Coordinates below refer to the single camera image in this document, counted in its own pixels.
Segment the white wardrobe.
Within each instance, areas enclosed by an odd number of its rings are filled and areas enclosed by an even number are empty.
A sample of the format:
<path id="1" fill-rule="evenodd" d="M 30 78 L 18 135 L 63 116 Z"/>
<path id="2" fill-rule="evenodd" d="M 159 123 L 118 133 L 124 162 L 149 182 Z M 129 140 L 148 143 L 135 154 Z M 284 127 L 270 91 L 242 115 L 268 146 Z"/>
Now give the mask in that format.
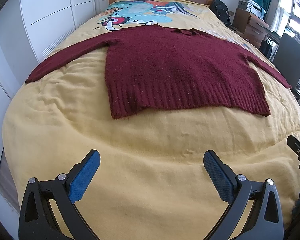
<path id="1" fill-rule="evenodd" d="M 7 0 L 0 10 L 1 128 L 10 101 L 33 68 L 96 14 L 95 0 Z"/>

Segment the stack of papers and books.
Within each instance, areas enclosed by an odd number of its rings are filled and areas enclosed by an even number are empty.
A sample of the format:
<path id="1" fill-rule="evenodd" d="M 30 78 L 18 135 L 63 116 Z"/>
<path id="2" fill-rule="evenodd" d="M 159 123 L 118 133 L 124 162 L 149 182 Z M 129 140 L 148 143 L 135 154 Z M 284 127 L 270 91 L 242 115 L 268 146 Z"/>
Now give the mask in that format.
<path id="1" fill-rule="evenodd" d="M 256 2 L 254 2 L 253 0 L 248 0 L 247 11 L 253 13 L 255 16 L 257 16 L 261 20 L 264 19 L 264 16 L 266 14 L 266 11 L 260 5 L 258 5 Z"/>

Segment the black backpack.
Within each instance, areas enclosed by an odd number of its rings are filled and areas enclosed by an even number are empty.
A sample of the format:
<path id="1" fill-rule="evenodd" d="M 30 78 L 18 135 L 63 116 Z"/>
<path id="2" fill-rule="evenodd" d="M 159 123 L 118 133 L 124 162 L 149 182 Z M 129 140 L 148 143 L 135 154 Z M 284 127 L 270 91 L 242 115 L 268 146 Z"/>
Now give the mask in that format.
<path id="1" fill-rule="evenodd" d="M 221 0 L 213 0 L 209 9 L 225 26 L 229 27 L 231 25 L 229 9 Z"/>

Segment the dark desk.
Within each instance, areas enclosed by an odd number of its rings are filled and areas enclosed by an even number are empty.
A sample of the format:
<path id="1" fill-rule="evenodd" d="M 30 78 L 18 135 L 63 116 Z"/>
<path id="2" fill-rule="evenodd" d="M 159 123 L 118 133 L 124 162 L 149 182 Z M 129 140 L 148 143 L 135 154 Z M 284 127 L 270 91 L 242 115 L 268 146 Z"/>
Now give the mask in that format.
<path id="1" fill-rule="evenodd" d="M 269 38 L 276 44 L 280 44 L 281 36 L 278 33 L 271 31 L 268 27 L 263 27 L 263 29 L 266 31 L 267 38 Z"/>

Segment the grey storage box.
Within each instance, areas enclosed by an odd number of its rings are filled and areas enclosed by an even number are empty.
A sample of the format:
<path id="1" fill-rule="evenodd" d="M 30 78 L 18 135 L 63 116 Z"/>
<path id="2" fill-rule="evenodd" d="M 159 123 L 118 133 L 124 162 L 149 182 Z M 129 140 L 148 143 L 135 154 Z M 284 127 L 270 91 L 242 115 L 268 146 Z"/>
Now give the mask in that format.
<path id="1" fill-rule="evenodd" d="M 238 8 L 245 10 L 245 11 L 251 11 L 249 0 L 239 0 Z"/>

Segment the dark red knit sweater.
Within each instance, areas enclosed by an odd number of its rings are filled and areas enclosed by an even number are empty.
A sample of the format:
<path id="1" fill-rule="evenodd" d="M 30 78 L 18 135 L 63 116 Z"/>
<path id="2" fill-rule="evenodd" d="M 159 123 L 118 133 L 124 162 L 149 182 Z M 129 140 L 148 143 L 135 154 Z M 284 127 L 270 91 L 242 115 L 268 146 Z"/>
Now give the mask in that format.
<path id="1" fill-rule="evenodd" d="M 197 29 L 158 24 L 104 33 L 60 50 L 27 78 L 38 81 L 71 61 L 106 47 L 105 82 L 111 116 L 146 108 L 229 107 L 269 116 L 260 68 L 284 87 L 286 79 L 241 46 Z"/>

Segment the dark grey office chair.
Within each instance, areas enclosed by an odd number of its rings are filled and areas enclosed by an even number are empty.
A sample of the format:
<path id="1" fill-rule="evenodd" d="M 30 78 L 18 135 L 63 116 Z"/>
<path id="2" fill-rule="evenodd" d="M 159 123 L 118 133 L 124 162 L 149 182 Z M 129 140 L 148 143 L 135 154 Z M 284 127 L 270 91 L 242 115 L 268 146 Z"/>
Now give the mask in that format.
<path id="1" fill-rule="evenodd" d="M 291 86 L 296 100 L 300 99 L 300 42 L 287 33 L 280 39 L 273 65 Z"/>

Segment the brown wooden drawer unit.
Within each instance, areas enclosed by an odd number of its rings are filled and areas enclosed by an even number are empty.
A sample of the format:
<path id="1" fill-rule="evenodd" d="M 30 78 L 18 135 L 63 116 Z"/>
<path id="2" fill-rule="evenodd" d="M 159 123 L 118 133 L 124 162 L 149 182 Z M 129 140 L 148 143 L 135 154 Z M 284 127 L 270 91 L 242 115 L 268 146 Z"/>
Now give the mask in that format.
<path id="1" fill-rule="evenodd" d="M 253 13 L 236 8 L 232 26 L 257 49 L 264 40 L 269 25 Z"/>

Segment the yellow cartoon print bedspread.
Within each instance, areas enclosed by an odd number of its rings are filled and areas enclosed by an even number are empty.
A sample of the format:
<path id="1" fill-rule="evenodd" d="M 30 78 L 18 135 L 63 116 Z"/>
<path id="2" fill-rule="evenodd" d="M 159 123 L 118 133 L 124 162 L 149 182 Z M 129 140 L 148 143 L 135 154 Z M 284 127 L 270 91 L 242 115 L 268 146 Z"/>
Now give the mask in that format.
<path id="1" fill-rule="evenodd" d="M 202 239 L 226 208 L 203 167 L 214 150 L 238 173 L 271 178 L 289 224 L 300 192 L 289 135 L 300 137 L 300 106 L 290 90 L 258 69 L 271 114 L 205 107 L 144 110 L 111 117 L 106 48 L 22 85 L 2 126 L 18 198 L 31 177 L 55 178 L 92 149 L 101 165 L 77 203 L 101 239 Z"/>

